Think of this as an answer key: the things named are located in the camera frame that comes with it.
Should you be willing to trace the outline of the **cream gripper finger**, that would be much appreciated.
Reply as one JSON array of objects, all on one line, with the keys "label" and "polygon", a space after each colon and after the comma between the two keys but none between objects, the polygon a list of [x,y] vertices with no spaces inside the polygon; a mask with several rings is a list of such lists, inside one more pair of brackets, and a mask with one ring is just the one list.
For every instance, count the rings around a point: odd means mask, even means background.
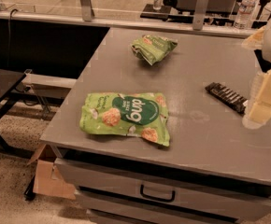
[{"label": "cream gripper finger", "polygon": [[248,129],[259,129],[271,119],[271,107],[248,101],[242,124]]}]

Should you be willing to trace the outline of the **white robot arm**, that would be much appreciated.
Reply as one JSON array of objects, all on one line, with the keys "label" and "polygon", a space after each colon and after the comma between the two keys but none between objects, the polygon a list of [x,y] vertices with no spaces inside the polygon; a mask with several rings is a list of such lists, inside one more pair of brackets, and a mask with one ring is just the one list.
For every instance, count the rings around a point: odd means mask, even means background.
[{"label": "white robot arm", "polygon": [[[267,24],[246,38],[244,49],[259,50],[266,62],[271,63],[271,18]],[[271,68],[266,72],[259,72],[254,78],[250,98],[242,119],[248,129],[259,129],[271,119]]]}]

